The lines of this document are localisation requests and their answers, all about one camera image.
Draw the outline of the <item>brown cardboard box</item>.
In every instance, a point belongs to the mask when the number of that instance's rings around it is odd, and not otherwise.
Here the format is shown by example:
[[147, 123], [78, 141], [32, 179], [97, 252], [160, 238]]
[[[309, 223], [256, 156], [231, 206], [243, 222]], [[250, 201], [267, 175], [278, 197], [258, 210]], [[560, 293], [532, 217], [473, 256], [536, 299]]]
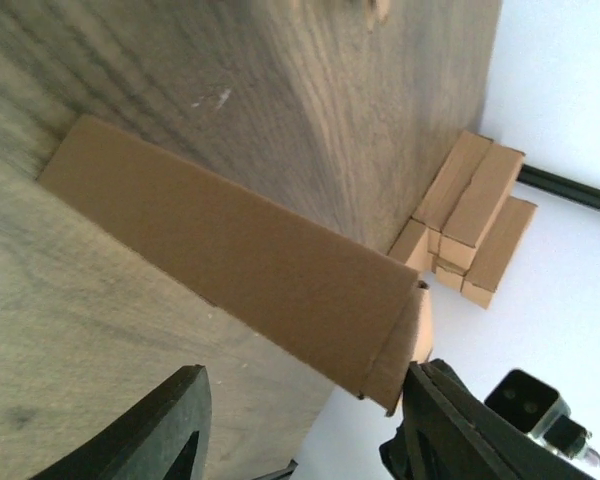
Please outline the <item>brown cardboard box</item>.
[[333, 383], [395, 411], [418, 332], [414, 270], [88, 115], [38, 181]]

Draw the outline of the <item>folded cardboard box back right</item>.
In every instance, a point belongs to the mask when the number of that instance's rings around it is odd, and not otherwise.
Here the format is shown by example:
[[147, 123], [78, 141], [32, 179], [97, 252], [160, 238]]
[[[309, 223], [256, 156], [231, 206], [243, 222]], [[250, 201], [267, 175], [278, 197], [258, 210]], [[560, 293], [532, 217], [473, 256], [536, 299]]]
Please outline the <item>folded cardboard box back right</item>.
[[438, 257], [465, 274], [502, 209], [524, 163], [525, 154], [492, 144], [446, 221]]

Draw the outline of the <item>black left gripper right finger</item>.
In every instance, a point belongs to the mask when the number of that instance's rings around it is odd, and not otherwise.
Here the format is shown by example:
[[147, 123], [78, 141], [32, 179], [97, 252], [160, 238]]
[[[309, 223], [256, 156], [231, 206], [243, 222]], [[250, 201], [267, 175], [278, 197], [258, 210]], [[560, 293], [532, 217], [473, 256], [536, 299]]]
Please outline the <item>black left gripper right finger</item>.
[[394, 479], [548, 479], [553, 458], [497, 416], [441, 360], [409, 365], [403, 420], [379, 447]]

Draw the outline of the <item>right black frame post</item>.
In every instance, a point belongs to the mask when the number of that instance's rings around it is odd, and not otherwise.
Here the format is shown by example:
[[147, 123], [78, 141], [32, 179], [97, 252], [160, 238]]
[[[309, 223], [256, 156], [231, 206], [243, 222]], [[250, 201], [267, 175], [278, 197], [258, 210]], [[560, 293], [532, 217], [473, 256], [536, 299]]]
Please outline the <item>right black frame post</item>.
[[600, 189], [592, 186], [529, 165], [521, 168], [517, 181], [600, 212]]

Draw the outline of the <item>folded cardboard box back left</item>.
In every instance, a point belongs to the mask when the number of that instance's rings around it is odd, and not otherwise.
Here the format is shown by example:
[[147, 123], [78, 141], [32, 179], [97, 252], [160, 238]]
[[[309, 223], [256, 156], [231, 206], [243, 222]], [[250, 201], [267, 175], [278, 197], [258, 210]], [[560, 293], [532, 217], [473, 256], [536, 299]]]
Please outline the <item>folded cardboard box back left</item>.
[[492, 145], [493, 141], [487, 137], [463, 131], [412, 217], [441, 232]]

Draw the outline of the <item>folded cardboard box front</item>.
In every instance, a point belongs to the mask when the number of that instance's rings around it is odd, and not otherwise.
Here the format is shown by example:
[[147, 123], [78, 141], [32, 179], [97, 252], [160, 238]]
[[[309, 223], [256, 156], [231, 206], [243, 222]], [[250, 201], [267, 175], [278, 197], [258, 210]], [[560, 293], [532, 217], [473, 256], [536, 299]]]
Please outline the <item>folded cardboard box front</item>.
[[432, 230], [414, 219], [404, 226], [389, 257], [419, 273], [433, 272], [440, 284], [487, 309], [536, 209], [531, 202], [509, 197], [466, 273], [428, 250]]

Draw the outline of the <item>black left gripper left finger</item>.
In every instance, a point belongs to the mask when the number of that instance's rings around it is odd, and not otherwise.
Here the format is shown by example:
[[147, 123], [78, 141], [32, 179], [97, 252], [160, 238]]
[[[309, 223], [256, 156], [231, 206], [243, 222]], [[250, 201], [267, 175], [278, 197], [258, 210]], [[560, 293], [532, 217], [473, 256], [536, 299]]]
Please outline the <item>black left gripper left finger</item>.
[[212, 402], [206, 368], [183, 366], [36, 479], [201, 479]]

